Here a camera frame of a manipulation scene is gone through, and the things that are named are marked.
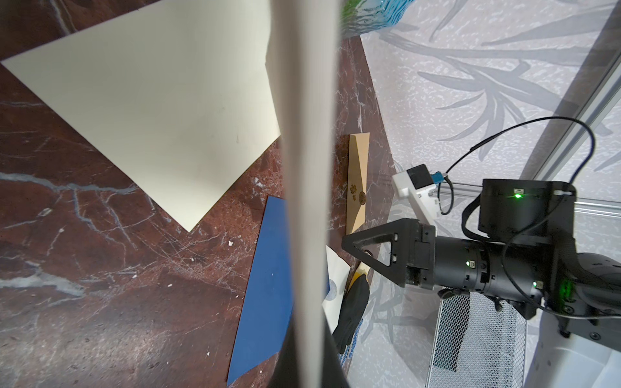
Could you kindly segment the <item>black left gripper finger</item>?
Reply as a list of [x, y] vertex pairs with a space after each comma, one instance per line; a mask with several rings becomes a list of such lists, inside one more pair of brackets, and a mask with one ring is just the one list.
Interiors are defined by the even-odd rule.
[[[321, 387], [347, 388], [349, 383], [341, 368], [339, 353], [336, 350], [336, 344], [330, 332], [328, 321], [325, 320], [324, 322]], [[286, 337], [281, 347], [281, 352], [279, 352], [278, 362], [268, 387], [301, 387], [297, 364], [294, 320], [289, 322]]]

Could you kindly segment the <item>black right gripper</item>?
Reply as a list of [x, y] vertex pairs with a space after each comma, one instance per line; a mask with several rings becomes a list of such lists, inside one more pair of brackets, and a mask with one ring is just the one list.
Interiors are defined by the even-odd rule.
[[395, 285], [481, 293], [485, 249], [480, 242], [436, 236], [433, 226], [402, 218], [342, 239], [342, 249]]

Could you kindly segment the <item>dark blue envelope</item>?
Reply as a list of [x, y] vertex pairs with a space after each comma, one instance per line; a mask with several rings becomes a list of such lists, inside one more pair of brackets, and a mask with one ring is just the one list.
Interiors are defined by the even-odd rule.
[[287, 203], [268, 197], [231, 356], [228, 386], [281, 350], [293, 303]]

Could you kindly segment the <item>beige lined letter paper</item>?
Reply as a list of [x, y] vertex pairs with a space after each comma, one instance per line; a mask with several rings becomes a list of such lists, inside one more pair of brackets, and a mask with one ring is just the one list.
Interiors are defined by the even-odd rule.
[[300, 387], [320, 387], [326, 359], [326, 244], [330, 213], [340, 5], [272, 1], [266, 55], [281, 130]]

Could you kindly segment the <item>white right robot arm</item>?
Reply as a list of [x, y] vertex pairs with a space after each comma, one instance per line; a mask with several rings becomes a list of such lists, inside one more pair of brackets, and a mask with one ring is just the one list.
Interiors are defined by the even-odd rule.
[[529, 387], [620, 384], [620, 266], [578, 252], [577, 191], [560, 181], [487, 179], [462, 218], [477, 232], [441, 237], [402, 218], [346, 236], [342, 247], [399, 287], [436, 289], [439, 297], [481, 294], [497, 309], [540, 317]]

